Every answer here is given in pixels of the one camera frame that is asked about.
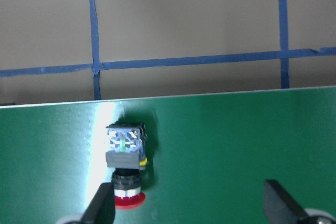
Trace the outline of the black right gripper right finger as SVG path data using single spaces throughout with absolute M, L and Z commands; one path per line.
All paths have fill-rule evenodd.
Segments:
M 314 223 L 314 217 L 310 217 L 277 180 L 264 181 L 262 203 L 268 223 Z

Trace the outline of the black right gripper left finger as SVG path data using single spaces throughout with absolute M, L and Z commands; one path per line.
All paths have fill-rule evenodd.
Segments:
M 81 223 L 112 224 L 115 214 L 113 183 L 102 183 L 82 215 Z

